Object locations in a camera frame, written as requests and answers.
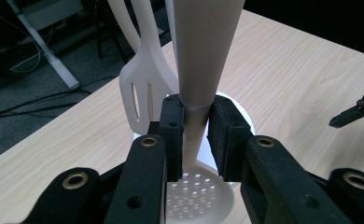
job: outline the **black clamp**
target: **black clamp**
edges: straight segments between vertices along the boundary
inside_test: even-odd
[[[103,175],[90,168],[60,174],[22,223],[164,223],[166,183],[183,172],[183,111],[178,95],[165,98],[161,120],[133,141],[126,162]],[[207,137],[219,175],[241,183],[252,223],[364,223],[363,172],[337,169],[329,180],[310,174],[281,142],[253,135],[221,96],[212,104]]]
[[[357,105],[345,110],[340,115],[330,120],[329,126],[334,128],[342,128],[357,119],[364,117],[364,94],[362,99],[357,101]]]

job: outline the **light wood tabletop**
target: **light wood tabletop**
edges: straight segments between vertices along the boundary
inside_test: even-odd
[[[163,48],[175,69],[172,44]],[[307,171],[364,172],[364,118],[341,129],[329,121],[364,93],[364,54],[244,11],[218,89],[278,139]],[[0,223],[24,220],[58,174],[100,174],[125,161],[130,130],[116,78],[0,156]],[[248,223],[236,188],[225,223]]]

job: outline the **white slotted spatula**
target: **white slotted spatula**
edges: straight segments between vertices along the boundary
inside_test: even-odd
[[[146,134],[149,123],[160,120],[164,97],[178,93],[178,81],[162,54],[150,1],[132,3],[141,43],[135,56],[121,69],[119,85],[131,129]]]
[[[133,51],[136,53],[139,49],[141,39],[139,34],[136,32],[133,22],[130,18],[129,11],[127,10],[124,0],[108,0],[110,9],[120,26],[121,31],[132,47]]]

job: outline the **gray carpet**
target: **gray carpet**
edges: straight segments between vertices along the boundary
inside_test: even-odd
[[[155,17],[160,29],[169,29],[165,8],[157,11]],[[93,17],[87,13],[79,14],[73,21],[67,22],[64,27],[60,25],[50,38],[49,47],[78,79],[81,89],[85,91],[68,91],[43,55],[33,71],[13,72],[7,77],[0,78],[0,111],[52,94],[60,94],[17,108],[13,110],[13,113],[3,114],[13,116],[0,118],[0,154],[61,115],[71,107],[70,104],[83,100],[89,95],[89,92],[95,92],[113,78],[117,78],[124,62],[120,58],[109,32],[104,26],[101,29],[103,30],[104,55],[102,59],[99,59],[97,55]],[[162,45],[170,40],[169,33],[161,35]],[[119,36],[119,41],[123,46],[123,51],[131,58],[133,51],[122,34]],[[15,55],[14,64],[37,53],[32,43],[27,43],[21,48],[27,49]],[[15,69],[32,68],[36,59],[37,57]],[[69,106],[52,108],[59,105]],[[24,114],[27,111],[43,108],[47,110]]]

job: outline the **kitchen utensil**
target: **kitchen utensil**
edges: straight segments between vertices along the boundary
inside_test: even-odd
[[[119,86],[130,127],[142,135],[147,133],[151,121],[160,120],[162,100],[167,94],[178,92],[178,81],[162,54],[150,2],[132,0],[132,3],[141,43],[135,56],[121,69]]]
[[[136,53],[141,44],[141,39],[135,30],[124,0],[108,0],[108,4],[127,42],[129,42],[133,51]]]
[[[167,18],[168,24],[170,26],[170,34],[171,38],[173,39],[173,50],[175,61],[177,62],[176,58],[176,36],[175,36],[175,17],[174,17],[174,0],[165,0],[165,7],[167,9]]]
[[[186,110],[184,174],[168,184],[167,220],[173,223],[220,223],[233,206],[230,185],[197,161],[197,154],[243,4],[174,0],[179,90]]]

